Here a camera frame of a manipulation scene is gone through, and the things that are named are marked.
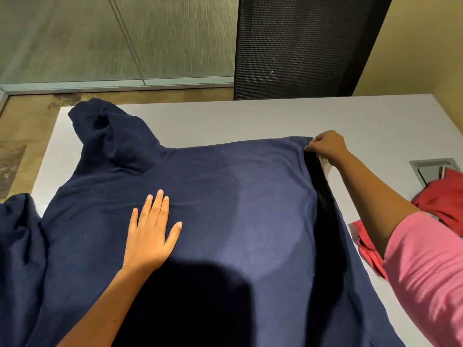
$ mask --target forearm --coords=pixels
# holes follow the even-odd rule
[[[391,233],[407,215],[420,210],[392,190],[351,153],[336,167],[354,202],[363,225],[381,257]]]
[[[133,300],[150,273],[121,269],[100,298],[58,347],[110,346]]]

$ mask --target beige wall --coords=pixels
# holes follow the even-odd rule
[[[415,93],[463,132],[463,0],[392,0],[354,95]]]

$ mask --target dark fold of fabric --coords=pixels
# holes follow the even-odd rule
[[[27,195],[0,208],[2,346],[58,344],[121,268],[132,208],[163,189],[182,235],[114,346],[403,347],[310,138],[174,149],[102,100],[69,116],[82,157],[42,220]]]

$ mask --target floor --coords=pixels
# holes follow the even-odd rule
[[[0,84],[230,76],[237,22],[238,0],[0,0]]]
[[[0,115],[0,202],[32,191],[60,108],[91,98],[114,104],[229,101],[233,88],[11,96]]]

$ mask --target hand on fabric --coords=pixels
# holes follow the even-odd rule
[[[164,191],[159,190],[154,202],[153,196],[148,195],[138,224],[138,209],[133,209],[122,269],[142,269],[151,273],[166,261],[174,249],[182,222],[179,221],[172,227],[166,239],[169,198],[163,198],[163,195]]]
[[[349,154],[344,137],[334,130],[325,131],[313,138],[306,146],[305,151],[315,152],[317,157],[326,158],[335,167],[343,156]]]

